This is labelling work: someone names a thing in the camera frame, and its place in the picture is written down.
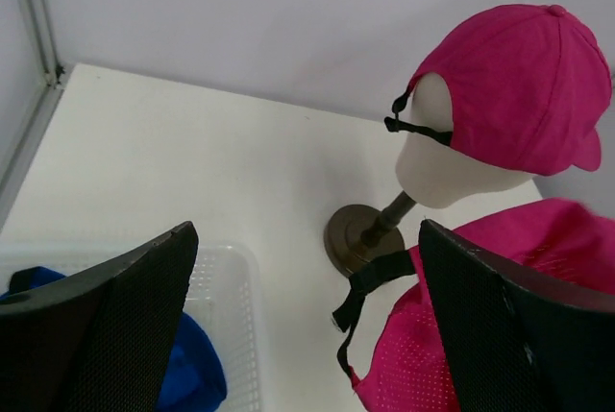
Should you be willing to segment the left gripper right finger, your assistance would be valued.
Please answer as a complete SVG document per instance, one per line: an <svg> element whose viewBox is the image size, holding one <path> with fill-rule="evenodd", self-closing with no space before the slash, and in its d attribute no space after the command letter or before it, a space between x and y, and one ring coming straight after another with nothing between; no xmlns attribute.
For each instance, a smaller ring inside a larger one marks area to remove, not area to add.
<svg viewBox="0 0 615 412"><path fill-rule="evenodd" d="M425 282L463 411L611 411L614 298L421 224Z"/></svg>

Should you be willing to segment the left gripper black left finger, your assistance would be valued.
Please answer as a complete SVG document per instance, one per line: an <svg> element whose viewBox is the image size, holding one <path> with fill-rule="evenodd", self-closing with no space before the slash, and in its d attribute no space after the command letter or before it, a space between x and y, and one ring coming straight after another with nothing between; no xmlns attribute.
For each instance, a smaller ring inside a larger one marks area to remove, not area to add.
<svg viewBox="0 0 615 412"><path fill-rule="evenodd" d="M4 411L152 411L198 250L184 222L1 301Z"/></svg>

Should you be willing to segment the blue baseball cap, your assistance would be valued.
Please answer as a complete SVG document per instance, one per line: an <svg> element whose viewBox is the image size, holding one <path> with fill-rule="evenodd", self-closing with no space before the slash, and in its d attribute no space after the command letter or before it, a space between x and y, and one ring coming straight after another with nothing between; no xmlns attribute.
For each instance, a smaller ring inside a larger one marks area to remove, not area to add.
<svg viewBox="0 0 615 412"><path fill-rule="evenodd" d="M20 270L12 274L1 301L64 278L65 275L44 267ZM226 396L227 382L211 341L189 315L182 313L152 411L214 411Z"/></svg>

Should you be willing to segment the magenta baseball cap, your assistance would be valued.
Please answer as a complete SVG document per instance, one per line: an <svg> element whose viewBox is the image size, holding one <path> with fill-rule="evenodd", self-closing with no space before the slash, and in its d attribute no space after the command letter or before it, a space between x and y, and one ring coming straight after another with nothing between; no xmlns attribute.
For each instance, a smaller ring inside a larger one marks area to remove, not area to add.
<svg viewBox="0 0 615 412"><path fill-rule="evenodd" d="M429 74L449 90L449 131L400 118ZM391 133L418 133L506 170L552 176L575 166L595 172L602 163L597 125L611 97L609 66L580 19L560 5L500 5L443 38L384 124Z"/></svg>
<svg viewBox="0 0 615 412"><path fill-rule="evenodd" d="M580 203L545 199L452 232L541 274L614 298L614 223ZM419 240L413 248L379 256L351 274L349 294L333 319L343 332L353 334L367 296L406 276L418 281L394 304L368 374L356 374L346 347L338 350L338 363L369 411L463 411L425 282Z"/></svg>

